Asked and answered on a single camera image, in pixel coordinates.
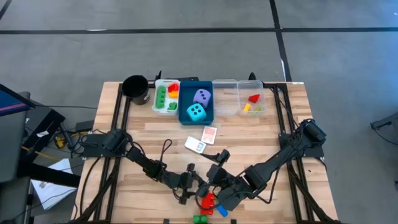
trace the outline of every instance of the plastic container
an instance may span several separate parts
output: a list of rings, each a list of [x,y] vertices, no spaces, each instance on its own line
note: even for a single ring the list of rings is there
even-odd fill
[[[262,87],[262,82],[258,80],[252,81],[239,81],[238,82],[238,92],[239,92],[239,112],[243,115],[260,115],[266,112],[266,97],[264,94],[264,88]],[[260,98],[257,103],[252,103],[249,101],[249,97],[252,95],[260,94]],[[251,105],[249,111],[243,111],[246,104]]]
[[[191,121],[187,114],[187,109],[193,104],[193,97],[199,89],[207,90],[211,93],[211,98],[206,111],[206,118],[203,121]],[[178,98],[178,120],[183,125],[210,125],[214,120],[214,94],[213,83],[211,81],[185,81],[180,83],[180,95]]]
[[[213,80],[213,93],[215,114],[231,116],[239,111],[239,91],[236,80]]]
[[[169,87],[171,84],[177,83],[178,84],[178,98],[169,98],[169,92],[167,90],[167,87]],[[160,86],[164,86],[166,88],[166,96],[165,96],[165,103],[164,107],[161,109],[158,109],[156,107],[156,99],[157,99],[157,89]],[[180,106],[178,103],[178,99],[180,98],[180,81],[178,80],[163,80],[159,79],[156,80],[155,82],[155,96],[154,96],[154,104],[152,105],[152,110],[155,111],[157,115],[161,116],[176,116],[178,113],[178,107]],[[169,103],[176,102],[177,103],[177,108],[175,110],[167,110],[169,107]]]

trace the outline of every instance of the wooden tabletop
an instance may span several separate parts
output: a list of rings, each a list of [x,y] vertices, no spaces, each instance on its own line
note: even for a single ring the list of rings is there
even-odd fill
[[[94,129],[109,131],[118,85],[118,82],[104,83]],[[294,119],[300,122],[305,118],[311,118],[311,109],[304,84],[288,83],[287,86]],[[231,153],[231,157],[223,168],[233,175],[237,175],[251,164],[266,161],[280,150],[277,139],[280,130],[274,95],[268,89],[265,89],[264,92],[267,103],[265,114],[261,116],[215,116],[212,124],[218,128],[216,140],[214,145],[207,145],[205,153],[216,154],[227,149]],[[187,164],[195,163],[195,170],[201,177],[206,178],[206,173],[212,162],[184,147],[188,136],[201,139],[203,126],[182,126],[177,117],[156,115],[151,108],[154,89],[150,89],[150,93],[151,99],[147,104],[143,106],[131,104],[127,132],[141,144],[147,157],[151,159],[160,158],[163,142],[170,138],[173,141],[172,147],[164,155],[164,163],[168,165],[167,170],[181,173],[185,171]],[[124,98],[121,103],[118,127],[121,125],[123,105]],[[283,111],[285,120],[287,120],[286,111]],[[85,162],[76,197],[77,205],[80,205],[81,186],[94,160],[91,158]],[[104,159],[100,159],[89,176],[83,209],[91,203],[98,192],[103,162]],[[303,158],[303,163],[310,193],[326,214],[337,219],[325,167],[312,158]],[[261,193],[265,199],[269,198],[273,179],[274,175],[268,182],[268,188]],[[306,218],[304,202],[300,193],[299,197],[303,218]],[[107,202],[108,193],[103,200],[101,219],[105,218]],[[121,160],[112,223],[162,223],[165,218],[170,219],[171,223],[192,223],[193,216],[199,214],[200,209],[194,198],[188,199],[186,205],[179,204],[166,185],[154,182],[145,176],[142,168],[134,162],[125,158]],[[237,219],[238,223],[295,223],[286,166],[280,170],[271,204],[267,205],[258,199],[246,199],[234,211],[229,212],[227,218],[223,218],[216,210],[214,215],[209,216],[211,223],[230,223],[231,219]]]

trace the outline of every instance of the yellow block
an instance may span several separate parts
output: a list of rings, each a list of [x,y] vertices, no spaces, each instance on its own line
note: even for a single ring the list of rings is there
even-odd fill
[[[178,91],[169,92],[170,98],[178,98]]]
[[[250,107],[251,105],[249,103],[246,103],[246,105],[244,105],[243,111],[249,111]]]

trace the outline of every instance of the computer screen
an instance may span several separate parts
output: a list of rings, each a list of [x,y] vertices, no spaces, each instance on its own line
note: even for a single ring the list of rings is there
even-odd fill
[[[35,108],[35,105],[31,101],[0,84],[0,116],[29,110],[31,108]]]

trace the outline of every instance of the red object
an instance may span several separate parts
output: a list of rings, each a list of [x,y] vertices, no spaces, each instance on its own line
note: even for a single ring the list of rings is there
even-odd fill
[[[178,84],[173,83],[173,84],[169,85],[168,89],[169,89],[169,93],[171,93],[173,91],[178,91]]]
[[[252,103],[257,103],[259,98],[260,98],[260,94],[252,95],[252,96],[249,96],[249,101]]]
[[[210,208],[210,207],[214,207],[214,199],[216,197],[212,194],[212,193],[207,193],[206,197],[203,198],[201,200],[201,206],[203,208]],[[204,211],[204,210],[200,210],[200,215],[212,215],[213,214],[213,210],[209,210],[209,211]]]

